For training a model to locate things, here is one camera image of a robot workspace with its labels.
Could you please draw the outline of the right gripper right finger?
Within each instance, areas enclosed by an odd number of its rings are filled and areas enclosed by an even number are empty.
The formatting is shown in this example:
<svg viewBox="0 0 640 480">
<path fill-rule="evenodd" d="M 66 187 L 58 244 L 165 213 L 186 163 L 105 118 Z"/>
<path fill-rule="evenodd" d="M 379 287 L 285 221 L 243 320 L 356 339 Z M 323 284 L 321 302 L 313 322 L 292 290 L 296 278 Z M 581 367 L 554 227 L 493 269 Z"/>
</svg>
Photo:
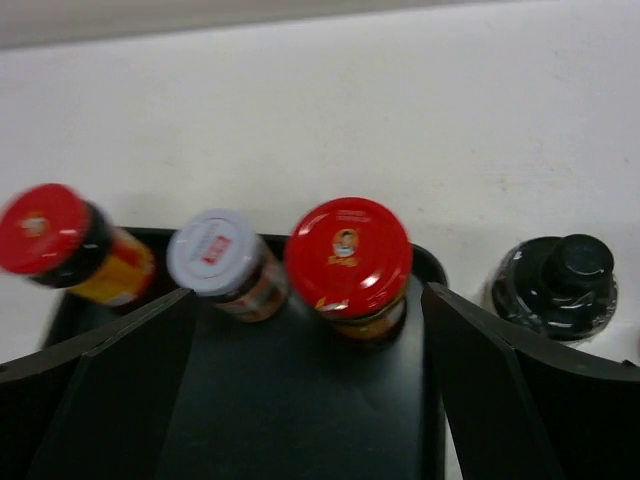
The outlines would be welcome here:
<svg viewBox="0 0 640 480">
<path fill-rule="evenodd" d="M 421 303 L 464 478 L 638 478 L 638 366 L 548 340 L 438 283 Z"/>
</svg>

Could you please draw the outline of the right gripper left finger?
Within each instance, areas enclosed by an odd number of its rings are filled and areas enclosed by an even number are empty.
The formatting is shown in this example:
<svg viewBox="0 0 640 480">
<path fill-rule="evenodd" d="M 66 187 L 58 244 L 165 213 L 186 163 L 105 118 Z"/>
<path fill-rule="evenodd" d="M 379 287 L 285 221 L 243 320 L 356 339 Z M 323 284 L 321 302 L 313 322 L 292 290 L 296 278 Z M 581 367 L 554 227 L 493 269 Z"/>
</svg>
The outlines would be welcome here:
<svg viewBox="0 0 640 480">
<path fill-rule="evenodd" d="M 151 479 L 189 357 L 196 297 L 175 290 L 1 367 L 4 479 Z"/>
</svg>

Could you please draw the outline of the black cap seasoning bottle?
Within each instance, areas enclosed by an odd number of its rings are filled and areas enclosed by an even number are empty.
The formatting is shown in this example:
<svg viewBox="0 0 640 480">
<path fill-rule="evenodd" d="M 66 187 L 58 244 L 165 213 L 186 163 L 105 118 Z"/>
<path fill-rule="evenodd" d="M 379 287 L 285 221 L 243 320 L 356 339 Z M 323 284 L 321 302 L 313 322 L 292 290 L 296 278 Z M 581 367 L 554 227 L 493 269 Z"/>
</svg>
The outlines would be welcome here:
<svg viewBox="0 0 640 480">
<path fill-rule="evenodd" d="M 489 277 L 482 307 L 562 343 L 581 343 L 612 320 L 615 260 L 596 237 L 544 236 L 512 248 Z"/>
</svg>

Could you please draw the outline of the red lid sauce jar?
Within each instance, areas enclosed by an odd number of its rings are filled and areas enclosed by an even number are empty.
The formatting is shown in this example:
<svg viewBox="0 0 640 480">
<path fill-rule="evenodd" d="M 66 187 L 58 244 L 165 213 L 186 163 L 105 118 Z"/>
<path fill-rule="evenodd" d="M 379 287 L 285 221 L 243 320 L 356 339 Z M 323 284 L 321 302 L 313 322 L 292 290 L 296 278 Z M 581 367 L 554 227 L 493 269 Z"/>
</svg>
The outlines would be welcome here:
<svg viewBox="0 0 640 480">
<path fill-rule="evenodd" d="M 1 270 L 108 307 L 138 301 L 156 273 L 152 250 L 70 187 L 45 183 L 1 212 Z"/>
</svg>

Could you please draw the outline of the white lid sauce jar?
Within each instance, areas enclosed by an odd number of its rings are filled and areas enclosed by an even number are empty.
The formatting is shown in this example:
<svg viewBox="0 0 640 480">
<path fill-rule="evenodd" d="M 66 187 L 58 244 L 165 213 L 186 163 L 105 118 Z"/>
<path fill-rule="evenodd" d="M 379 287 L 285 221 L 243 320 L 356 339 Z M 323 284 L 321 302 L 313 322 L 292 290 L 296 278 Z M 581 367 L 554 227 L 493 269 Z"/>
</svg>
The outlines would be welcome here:
<svg viewBox="0 0 640 480">
<path fill-rule="evenodd" d="M 172 235 L 166 264 L 178 286 L 243 322 L 269 319 L 288 297 L 280 261 L 232 210 L 211 209 L 189 220 Z"/>
</svg>

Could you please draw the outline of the red lid chili jar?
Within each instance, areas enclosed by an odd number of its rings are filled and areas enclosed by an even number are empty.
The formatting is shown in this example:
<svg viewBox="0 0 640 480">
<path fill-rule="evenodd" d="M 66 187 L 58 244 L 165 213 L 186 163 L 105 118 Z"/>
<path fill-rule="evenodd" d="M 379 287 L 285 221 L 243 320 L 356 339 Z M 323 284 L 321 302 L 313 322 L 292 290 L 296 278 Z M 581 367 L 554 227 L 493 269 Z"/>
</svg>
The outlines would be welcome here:
<svg viewBox="0 0 640 480">
<path fill-rule="evenodd" d="M 284 249 L 287 276 L 301 299 L 338 335 L 360 344 L 382 342 L 401 328 L 412 261 L 399 218 L 361 197 L 309 211 Z"/>
</svg>

